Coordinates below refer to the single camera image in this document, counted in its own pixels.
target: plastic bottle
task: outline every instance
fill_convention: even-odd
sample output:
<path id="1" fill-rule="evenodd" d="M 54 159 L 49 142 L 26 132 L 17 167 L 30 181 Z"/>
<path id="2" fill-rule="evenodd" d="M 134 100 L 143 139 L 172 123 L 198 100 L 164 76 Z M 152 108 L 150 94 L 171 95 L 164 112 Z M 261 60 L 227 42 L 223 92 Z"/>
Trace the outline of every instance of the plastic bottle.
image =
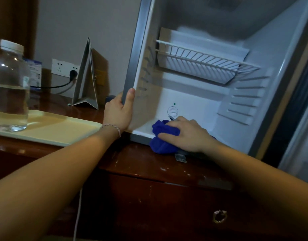
<path id="1" fill-rule="evenodd" d="M 29 79 L 24 47 L 0 40 L 0 131 L 16 132 L 27 128 Z"/>

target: curtain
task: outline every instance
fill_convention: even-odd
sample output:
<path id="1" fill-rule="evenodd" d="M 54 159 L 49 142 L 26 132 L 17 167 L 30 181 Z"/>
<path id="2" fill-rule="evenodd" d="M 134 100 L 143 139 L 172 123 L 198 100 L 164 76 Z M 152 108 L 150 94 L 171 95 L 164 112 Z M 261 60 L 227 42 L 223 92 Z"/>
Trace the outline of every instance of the curtain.
<path id="1" fill-rule="evenodd" d="M 24 56 L 33 58 L 38 0 L 0 0 L 0 39 L 25 48 Z"/>

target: white cable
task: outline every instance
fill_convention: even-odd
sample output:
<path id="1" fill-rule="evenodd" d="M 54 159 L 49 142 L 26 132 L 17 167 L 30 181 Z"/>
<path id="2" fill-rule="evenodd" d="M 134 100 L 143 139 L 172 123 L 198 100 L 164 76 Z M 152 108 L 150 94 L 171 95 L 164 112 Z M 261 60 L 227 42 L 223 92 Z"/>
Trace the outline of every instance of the white cable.
<path id="1" fill-rule="evenodd" d="M 77 211 L 76 223 L 75 223 L 75 228 L 74 228 L 73 241 L 76 241 L 78 220 L 79 220 L 79 215 L 81 213 L 81 206 L 82 206 L 82 192 L 83 192 L 83 188 L 81 188 L 79 191 L 79 203 L 78 203 L 78 211 Z"/>

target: beige tray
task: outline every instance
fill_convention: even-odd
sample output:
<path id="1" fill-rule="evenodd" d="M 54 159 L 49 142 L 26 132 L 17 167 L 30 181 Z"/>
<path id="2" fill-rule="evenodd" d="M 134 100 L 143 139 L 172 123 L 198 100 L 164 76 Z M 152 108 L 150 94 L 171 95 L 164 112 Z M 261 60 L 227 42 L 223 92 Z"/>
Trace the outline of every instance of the beige tray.
<path id="1" fill-rule="evenodd" d="M 2 132 L 1 136 L 55 146 L 68 146 L 97 132 L 102 124 L 54 113 L 29 110 L 28 126 L 20 132 Z"/>

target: person's left hand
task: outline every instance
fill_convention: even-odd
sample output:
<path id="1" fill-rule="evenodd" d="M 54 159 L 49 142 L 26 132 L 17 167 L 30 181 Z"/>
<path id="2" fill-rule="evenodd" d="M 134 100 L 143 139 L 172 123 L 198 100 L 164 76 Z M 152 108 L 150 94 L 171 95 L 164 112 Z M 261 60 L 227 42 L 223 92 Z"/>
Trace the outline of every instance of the person's left hand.
<path id="1" fill-rule="evenodd" d="M 103 124 L 114 124 L 119 127 L 121 133 L 127 129 L 132 120 L 133 102 L 135 89 L 129 89 L 125 105 L 122 104 L 122 94 L 119 93 L 114 99 L 105 104 Z"/>

